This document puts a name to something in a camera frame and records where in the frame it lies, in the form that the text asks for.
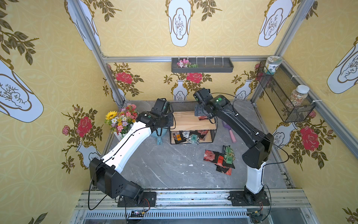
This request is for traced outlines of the red black tea bag front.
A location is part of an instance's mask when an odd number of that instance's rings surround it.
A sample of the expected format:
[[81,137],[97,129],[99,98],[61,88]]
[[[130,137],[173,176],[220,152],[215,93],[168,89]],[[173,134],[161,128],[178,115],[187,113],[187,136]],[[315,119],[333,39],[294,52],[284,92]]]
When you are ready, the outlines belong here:
[[211,163],[217,163],[220,156],[223,156],[220,152],[205,150],[203,160]]

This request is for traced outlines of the green grape oolong tea bag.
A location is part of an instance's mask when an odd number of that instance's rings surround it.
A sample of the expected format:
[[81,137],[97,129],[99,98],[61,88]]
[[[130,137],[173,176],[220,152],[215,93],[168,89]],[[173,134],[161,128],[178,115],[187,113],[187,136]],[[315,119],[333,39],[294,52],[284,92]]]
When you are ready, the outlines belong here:
[[234,150],[231,146],[223,146],[225,163],[232,165],[235,160]]

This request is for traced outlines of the da hong pao tea bag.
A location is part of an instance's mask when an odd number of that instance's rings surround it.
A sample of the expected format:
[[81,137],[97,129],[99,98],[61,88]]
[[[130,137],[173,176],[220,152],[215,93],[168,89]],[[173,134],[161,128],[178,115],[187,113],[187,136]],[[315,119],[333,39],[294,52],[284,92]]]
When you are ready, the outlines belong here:
[[216,165],[216,171],[226,174],[226,175],[232,175],[232,168],[225,168],[225,167]]

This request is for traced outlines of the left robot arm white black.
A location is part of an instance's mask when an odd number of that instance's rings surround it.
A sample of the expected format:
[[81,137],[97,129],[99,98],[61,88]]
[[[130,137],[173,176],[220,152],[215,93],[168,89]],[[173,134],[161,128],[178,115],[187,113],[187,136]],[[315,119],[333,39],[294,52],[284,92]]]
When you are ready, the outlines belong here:
[[126,163],[141,145],[157,129],[169,128],[173,125],[173,115],[169,112],[170,103],[166,99],[157,99],[151,111],[141,112],[136,122],[131,126],[124,138],[101,159],[93,158],[89,164],[91,182],[90,186],[110,198],[123,196],[141,203],[144,190],[134,182],[121,176]]

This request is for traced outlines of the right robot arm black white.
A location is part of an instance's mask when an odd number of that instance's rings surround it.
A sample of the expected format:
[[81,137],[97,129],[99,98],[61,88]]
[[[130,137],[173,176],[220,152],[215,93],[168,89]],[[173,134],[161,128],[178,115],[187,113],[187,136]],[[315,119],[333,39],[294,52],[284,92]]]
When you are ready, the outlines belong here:
[[266,197],[262,184],[264,166],[272,150],[273,135],[264,134],[255,128],[223,95],[213,97],[208,89],[202,88],[194,93],[194,98],[206,113],[228,124],[248,147],[242,155],[247,165],[247,182],[243,191],[243,200],[249,205],[262,202]]

